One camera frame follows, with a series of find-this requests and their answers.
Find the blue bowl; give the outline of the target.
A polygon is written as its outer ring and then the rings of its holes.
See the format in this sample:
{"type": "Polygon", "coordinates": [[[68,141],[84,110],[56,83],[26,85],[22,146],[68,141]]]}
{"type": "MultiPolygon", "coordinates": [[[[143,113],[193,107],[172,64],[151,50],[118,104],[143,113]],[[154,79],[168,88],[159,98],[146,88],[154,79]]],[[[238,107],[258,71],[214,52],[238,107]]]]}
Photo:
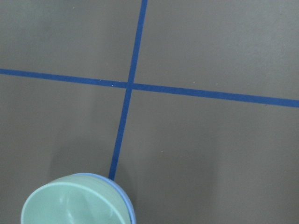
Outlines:
{"type": "Polygon", "coordinates": [[[130,198],[116,182],[92,173],[77,173],[70,177],[83,187],[87,204],[93,209],[93,214],[103,217],[104,223],[137,223],[130,198]]]}

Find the green bowl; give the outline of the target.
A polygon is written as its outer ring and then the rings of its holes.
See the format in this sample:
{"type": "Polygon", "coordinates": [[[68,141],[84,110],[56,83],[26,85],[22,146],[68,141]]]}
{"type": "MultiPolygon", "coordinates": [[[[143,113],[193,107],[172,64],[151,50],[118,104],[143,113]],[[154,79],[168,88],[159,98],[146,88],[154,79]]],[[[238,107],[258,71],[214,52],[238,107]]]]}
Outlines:
{"type": "Polygon", "coordinates": [[[27,198],[22,224],[104,224],[101,215],[93,214],[81,185],[71,175],[58,178],[36,189],[27,198]]]}

